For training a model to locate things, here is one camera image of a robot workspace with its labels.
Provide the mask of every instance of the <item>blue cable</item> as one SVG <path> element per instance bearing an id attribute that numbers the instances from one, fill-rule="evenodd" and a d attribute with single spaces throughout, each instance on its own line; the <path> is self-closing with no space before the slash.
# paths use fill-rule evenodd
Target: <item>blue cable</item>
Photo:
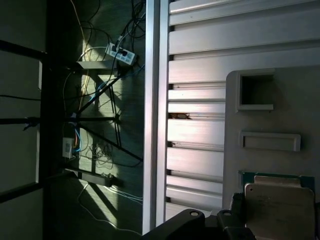
<path id="1" fill-rule="evenodd" d="M 74 131 L 75 131 L 75 134 L 78 136 L 79 141 L 80 141 L 79 148 L 76 149 L 76 150 L 74 150 L 74 151 L 75 151 L 75 152 L 80 152 L 81 149 L 82 149 L 82 140 L 81 140 L 81 137 L 80 137 L 80 134 L 79 134 L 78 130 L 77 130 L 77 129 L 74 129 Z"/>
<path id="2" fill-rule="evenodd" d="M 141 71 L 142 69 L 144 69 L 144 67 L 145 67 L 145 65 L 143 64 L 143 65 L 141 66 L 141 68 L 139 68 L 139 70 L 135 71 L 135 72 L 132 73 L 132 74 L 123 76 L 122 79 L 125 79 L 125 78 L 127 78 L 127 77 L 131 77 L 131 76 L 133 76 L 133 75 L 136 75 L 136 74 L 140 73 L 140 71 Z M 107 84 L 106 81 L 103 82 L 103 83 L 101 83 L 97 90 L 99 91 L 105 84 Z M 96 94 L 94 94 L 94 95 L 90 98 L 89 102 L 95 97 L 95 95 L 96 95 Z"/>

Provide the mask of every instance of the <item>black metal frame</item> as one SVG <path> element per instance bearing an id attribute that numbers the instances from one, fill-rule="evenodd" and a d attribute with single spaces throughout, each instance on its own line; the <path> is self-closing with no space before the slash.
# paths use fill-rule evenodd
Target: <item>black metal frame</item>
<path id="1" fill-rule="evenodd" d="M 50 67 L 51 67 L 51 60 L 49 58 L 49 55 L 46 52 L 37 51 L 31 48 L 27 48 L 24 46 L 20 46 L 14 43 L 10 43 L 7 41 L 0 40 L 0 50 L 17 54 L 20 56 L 29 57 L 32 59 L 37 59 L 42 63 L 42 76 L 41 81 L 42 85 L 47 85 L 47 79 L 46 77 L 50 74 Z M 69 71 L 80 71 L 84 68 L 81 68 L 81 65 L 77 62 L 69 64 L 65 66 L 65 69 Z M 34 127 L 38 124 L 41 124 L 41 130 L 47 133 L 47 128 L 50 127 L 53 123 L 57 122 L 63 122 L 63 123 L 72 123 L 77 128 L 82 128 L 92 135 L 95 135 L 98 138 L 101 138 L 102 140 L 106 141 L 107 143 L 111 144 L 112 146 L 118 148 L 119 150 L 125 152 L 126 154 L 130 155 L 133 158 L 136 158 L 137 160 L 142 162 L 142 158 L 131 153 L 130 151 L 124 149 L 121 146 L 121 139 L 120 139 L 120 133 L 119 133 L 119 116 L 116 114 L 116 105 L 115 105 L 115 96 L 113 91 L 113 84 L 115 84 L 120 78 L 122 77 L 121 72 L 118 73 L 118 76 L 111 81 L 111 83 L 107 84 L 104 88 L 102 88 L 99 92 L 95 94 L 94 97 L 92 97 L 80 110 L 75 114 L 75 117 L 63 117 L 63 118 L 54 118 L 47 109 L 41 104 L 40 107 L 40 117 L 26 117 L 26 118 L 0 118 L 0 125 L 12 125 L 12 124 L 26 124 L 25 130 L 29 127 Z M 105 91 L 110 91 L 110 98 L 112 102 L 112 111 L 114 116 L 112 117 L 81 117 L 81 113 L 88 107 L 90 104 L 92 104 L 95 100 L 97 100 Z M 48 99 L 48 96 L 46 94 L 48 93 L 49 88 L 42 87 L 41 88 L 41 100 Z M 116 142 L 114 143 L 111 140 L 105 138 L 104 136 L 92 131 L 91 129 L 87 128 L 86 126 L 83 126 L 81 122 L 98 122 L 98 121 L 114 121 L 115 123 L 115 134 L 116 134 Z M 88 182 L 100 184 L 104 186 L 111 186 L 112 184 L 112 176 L 110 175 L 99 175 L 95 173 L 90 172 L 84 172 L 80 169 L 64 169 L 64 172 L 61 174 L 55 174 L 50 175 L 50 171 L 48 168 L 47 163 L 47 156 L 46 156 L 46 148 L 47 143 L 46 139 L 40 137 L 40 144 L 39 144 L 39 158 L 37 163 L 37 169 L 36 169 L 36 176 L 37 179 L 34 183 L 30 183 L 15 189 L 11 189 L 9 191 L 1 192 L 0 193 L 0 204 L 4 203 L 6 201 L 18 198 L 20 196 L 29 194 L 31 192 L 37 191 L 39 189 L 44 188 L 46 185 L 51 184 L 54 181 L 63 179 L 65 177 L 77 177 L 78 179 L 85 179 Z"/>

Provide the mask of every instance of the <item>floor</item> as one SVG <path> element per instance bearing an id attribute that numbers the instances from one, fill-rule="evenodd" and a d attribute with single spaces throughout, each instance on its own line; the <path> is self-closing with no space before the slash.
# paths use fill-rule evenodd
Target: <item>floor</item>
<path id="1" fill-rule="evenodd" d="M 106 31 L 113 39 L 113 43 L 118 39 L 127 22 L 131 19 L 132 6 L 129 0 L 73 0 L 80 21 L 87 21 L 96 12 L 97 14 L 90 20 L 94 28 Z M 49 52 L 57 59 L 63 61 L 76 61 L 86 47 L 83 44 L 83 37 L 79 24 L 70 0 L 58 0 L 51 3 L 49 14 Z M 86 40 L 90 38 L 87 48 L 105 47 L 108 44 L 106 34 L 99 31 L 87 29 L 89 23 L 83 22 L 84 36 Z M 145 29 L 145 23 L 141 22 L 141 28 Z M 137 36 L 143 32 L 137 30 Z M 125 49 L 132 50 L 130 39 L 126 39 L 123 44 Z M 134 42 L 134 53 L 139 56 L 139 63 L 144 64 L 145 38 L 142 36 Z M 97 48 L 91 51 L 92 61 L 101 60 L 104 56 L 104 49 Z M 144 134 L 144 70 L 135 67 L 128 74 L 134 74 L 120 79 L 114 86 L 116 111 L 120 115 L 120 136 L 122 147 L 142 158 L 143 156 L 143 134 Z M 72 74 L 65 83 L 68 72 L 53 73 L 57 87 L 52 87 L 57 91 L 59 98 L 62 97 L 65 85 L 65 97 L 73 97 L 80 94 L 81 85 L 85 83 L 86 76 Z M 94 80 L 106 81 L 110 75 L 98 75 Z M 92 93 L 96 89 L 95 81 L 90 79 L 87 92 Z M 83 102 L 89 101 L 90 96 L 84 98 Z M 66 101 L 67 116 L 72 114 L 79 107 L 79 100 Z M 113 109 L 110 101 L 110 94 L 106 92 L 99 101 L 93 103 L 82 116 L 112 116 Z M 115 125 L 112 122 L 84 123 L 91 130 L 104 135 L 111 141 L 116 142 Z M 55 138 L 60 142 L 61 137 L 74 137 L 75 133 L 69 124 L 60 125 L 56 128 Z M 135 165 L 139 161 L 126 153 L 111 147 L 104 141 L 87 134 L 81 130 L 82 148 L 79 152 L 79 159 L 74 159 L 69 163 L 82 170 L 95 172 L 98 174 L 112 174 L 117 179 L 117 188 L 129 194 L 142 197 L 143 193 L 143 164 L 137 167 L 127 167 Z M 97 161 L 93 161 L 91 149 L 96 146 Z M 54 162 L 53 168 L 61 166 L 65 159 L 59 157 L 61 162 Z M 142 204 L 134 202 L 123 196 L 108 191 L 102 186 L 90 184 L 83 191 L 87 182 L 77 179 L 55 183 L 50 190 L 50 212 L 52 235 L 55 239 L 135 239 L 139 236 L 130 231 L 115 230 L 110 221 L 120 229 L 128 229 L 141 233 L 142 231 Z"/>

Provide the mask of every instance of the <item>white cable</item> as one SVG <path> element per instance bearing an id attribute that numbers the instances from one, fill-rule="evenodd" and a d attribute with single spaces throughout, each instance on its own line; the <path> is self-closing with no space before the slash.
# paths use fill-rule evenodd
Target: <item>white cable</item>
<path id="1" fill-rule="evenodd" d="M 126 196 L 126 195 L 124 195 L 123 193 L 116 192 L 116 191 L 114 191 L 114 190 L 112 190 L 112 189 L 110 189 L 110 188 L 108 188 L 108 187 L 106 187 L 106 186 L 104 186 L 104 188 L 107 189 L 107 190 L 108 190 L 109 192 L 111 192 L 111 193 L 118 194 L 118 195 L 120 195 L 120 196 L 122 196 L 122 197 L 124 197 L 124 198 L 126 198 L 126 199 L 129 199 L 129 200 L 131 200 L 131 201 L 133 201 L 133 202 L 136 202 L 137 204 L 142 205 L 142 202 L 140 202 L 140 201 L 142 201 L 141 199 L 136 199 L 136 198 L 133 198 L 133 197 L 130 197 L 130 196 Z"/>
<path id="2" fill-rule="evenodd" d="M 82 193 L 85 191 L 85 189 L 88 187 L 89 183 L 87 183 L 84 188 L 81 190 L 80 194 L 78 195 L 78 197 L 76 198 L 76 200 L 78 201 L 78 203 L 80 204 L 81 207 L 83 207 L 90 215 L 91 217 L 93 217 L 96 221 L 99 221 L 99 222 L 106 222 L 108 224 L 110 224 L 112 227 L 114 227 L 114 229 L 118 230 L 118 231 L 124 231 L 124 232 L 131 232 L 131 233 L 134 233 L 134 234 L 137 234 L 139 236 L 141 236 L 140 233 L 136 232 L 136 231 L 133 231 L 133 230 L 130 230 L 130 229 L 122 229 L 122 228 L 119 228 L 117 227 L 116 225 L 114 225 L 112 222 L 108 221 L 108 220 L 105 220 L 105 219 L 98 219 L 96 218 L 90 211 L 88 208 L 86 208 L 84 205 L 81 204 L 80 202 L 80 196 L 82 195 Z"/>
<path id="3" fill-rule="evenodd" d="M 127 192 L 125 192 L 125 191 L 121 191 L 121 190 L 119 190 L 118 188 L 116 188 L 114 185 L 113 185 L 111 188 L 114 189 L 114 190 L 116 190 L 116 191 L 118 191 L 118 192 L 120 192 L 120 193 L 123 193 L 123 194 L 125 194 L 125 195 L 131 196 L 131 197 L 136 198 L 136 199 L 141 199 L 141 200 L 142 200 L 142 198 L 143 198 L 142 196 L 135 196 L 135 195 L 132 195 L 132 194 L 127 193 Z"/>
<path id="4" fill-rule="evenodd" d="M 142 201 L 142 197 L 132 195 L 132 194 L 127 193 L 127 192 L 125 192 L 125 191 L 121 191 L 121 190 L 117 189 L 116 187 L 110 187 L 109 190 L 113 190 L 113 191 L 115 191 L 116 193 L 120 193 L 120 194 L 122 194 L 122 195 L 125 195 L 125 196 L 128 197 L 128 198 L 135 199 L 135 200 L 137 200 L 137 201 Z"/>

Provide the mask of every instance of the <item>electrical outlet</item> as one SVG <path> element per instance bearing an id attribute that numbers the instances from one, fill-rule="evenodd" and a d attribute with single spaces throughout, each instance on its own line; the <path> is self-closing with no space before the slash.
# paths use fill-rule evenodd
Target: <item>electrical outlet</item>
<path id="1" fill-rule="evenodd" d="M 62 157 L 71 159 L 72 149 L 74 145 L 74 139 L 70 137 L 64 137 L 62 139 Z"/>
<path id="2" fill-rule="evenodd" d="M 115 45 L 110 42 L 109 47 L 107 48 L 106 54 L 110 55 L 111 57 L 115 57 L 116 55 L 116 59 L 129 65 L 133 65 L 135 63 L 135 60 L 137 57 L 136 54 L 126 49 L 123 49 L 122 47 L 117 47 L 117 49 L 114 49 L 114 48 L 115 48 Z"/>

